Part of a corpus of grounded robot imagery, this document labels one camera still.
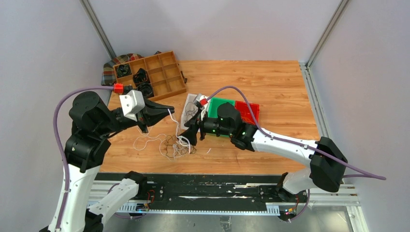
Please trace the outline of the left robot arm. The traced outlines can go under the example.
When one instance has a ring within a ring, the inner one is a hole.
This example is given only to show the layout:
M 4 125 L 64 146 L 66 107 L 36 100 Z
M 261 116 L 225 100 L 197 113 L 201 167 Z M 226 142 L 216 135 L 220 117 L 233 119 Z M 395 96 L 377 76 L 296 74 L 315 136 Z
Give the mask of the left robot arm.
M 94 180 L 100 171 L 110 137 L 137 126 L 142 132 L 172 114 L 172 106 L 146 99 L 140 91 L 120 96 L 121 106 L 110 110 L 88 87 L 70 93 L 74 98 L 69 116 L 72 134 L 61 143 L 58 127 L 53 126 L 63 161 L 63 181 L 56 212 L 46 232 L 101 232 L 105 223 L 128 200 L 149 200 L 147 177 L 131 171 L 100 201 L 89 205 Z

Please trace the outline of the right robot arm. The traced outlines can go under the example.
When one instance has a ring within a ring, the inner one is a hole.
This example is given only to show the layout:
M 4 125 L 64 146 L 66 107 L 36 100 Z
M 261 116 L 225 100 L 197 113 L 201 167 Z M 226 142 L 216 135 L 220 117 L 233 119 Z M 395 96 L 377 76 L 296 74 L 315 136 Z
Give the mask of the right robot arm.
M 260 129 L 254 124 L 243 122 L 240 112 L 229 103 L 218 107 L 216 117 L 203 115 L 202 109 L 199 109 L 185 126 L 187 130 L 181 136 L 190 145 L 196 145 L 198 140 L 203 140 L 209 133 L 223 135 L 228 136 L 231 143 L 241 150 L 273 153 L 305 165 L 298 172 L 281 176 L 276 194 L 284 202 L 311 188 L 339 191 L 347 159 L 328 137 L 321 137 L 319 141 L 300 140 Z

